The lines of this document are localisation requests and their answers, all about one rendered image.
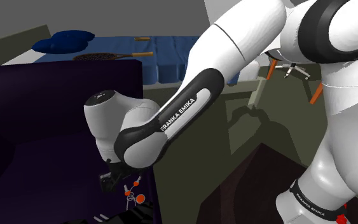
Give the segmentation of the white office chair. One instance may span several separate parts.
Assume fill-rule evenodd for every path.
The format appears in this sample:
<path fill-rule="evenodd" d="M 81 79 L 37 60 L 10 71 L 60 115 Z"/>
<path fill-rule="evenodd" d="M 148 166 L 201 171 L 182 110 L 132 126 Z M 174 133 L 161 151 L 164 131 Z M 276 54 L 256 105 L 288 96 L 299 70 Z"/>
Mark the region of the white office chair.
<path fill-rule="evenodd" d="M 305 68 L 297 66 L 296 63 L 282 64 L 280 66 L 276 66 L 276 68 L 288 68 L 286 74 L 284 75 L 284 78 L 288 78 L 290 73 L 292 72 L 292 70 L 296 70 L 296 71 L 304 74 L 306 80 L 308 80 L 310 78 L 310 75 L 305 71 Z"/>

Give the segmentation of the bed with blue cover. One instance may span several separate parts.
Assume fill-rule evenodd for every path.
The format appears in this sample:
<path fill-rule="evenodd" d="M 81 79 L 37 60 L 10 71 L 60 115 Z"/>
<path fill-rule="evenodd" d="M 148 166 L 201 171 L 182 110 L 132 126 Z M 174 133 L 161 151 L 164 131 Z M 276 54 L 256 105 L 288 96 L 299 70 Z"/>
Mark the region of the bed with blue cover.
<path fill-rule="evenodd" d="M 34 43 L 50 36 L 48 26 L 41 25 L 0 38 L 0 65 L 71 60 L 77 56 L 77 53 L 54 55 L 31 49 Z M 197 39 L 196 36 L 152 36 L 148 41 L 136 41 L 131 36 L 96 37 L 80 53 L 153 52 L 153 57 L 140 60 L 144 89 L 174 88 L 184 78 L 189 50 Z M 258 76 L 259 68 L 257 61 L 251 62 L 232 79 L 223 92 L 262 91 L 266 79 Z"/>

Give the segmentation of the orange and white corded thing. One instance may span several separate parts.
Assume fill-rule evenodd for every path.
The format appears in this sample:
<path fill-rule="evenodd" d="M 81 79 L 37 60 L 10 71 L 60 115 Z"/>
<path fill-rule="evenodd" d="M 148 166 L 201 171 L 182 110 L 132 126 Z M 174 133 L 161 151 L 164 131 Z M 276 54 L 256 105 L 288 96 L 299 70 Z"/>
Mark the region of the orange and white corded thing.
<path fill-rule="evenodd" d="M 135 193 L 133 192 L 133 189 L 140 185 L 141 179 L 142 179 L 142 177 L 139 176 L 133 182 L 133 185 L 130 188 L 128 188 L 127 185 L 123 185 L 123 188 L 124 188 L 124 191 L 125 191 L 125 197 L 127 199 L 126 210 L 128 210 L 129 205 L 130 205 L 131 202 L 134 203 L 134 206 L 137 206 L 138 204 L 144 203 L 145 200 L 146 200 L 146 197 L 145 197 L 144 194 L 135 195 Z"/>

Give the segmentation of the black flat device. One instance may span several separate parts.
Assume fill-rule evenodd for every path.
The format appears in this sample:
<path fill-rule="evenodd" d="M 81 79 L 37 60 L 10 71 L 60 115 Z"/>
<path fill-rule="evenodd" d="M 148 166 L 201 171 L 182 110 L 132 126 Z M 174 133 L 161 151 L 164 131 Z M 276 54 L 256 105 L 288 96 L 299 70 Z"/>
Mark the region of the black flat device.
<path fill-rule="evenodd" d="M 59 224 L 162 224 L 162 219 L 152 202 L 129 207 L 124 203 L 94 207 Z"/>

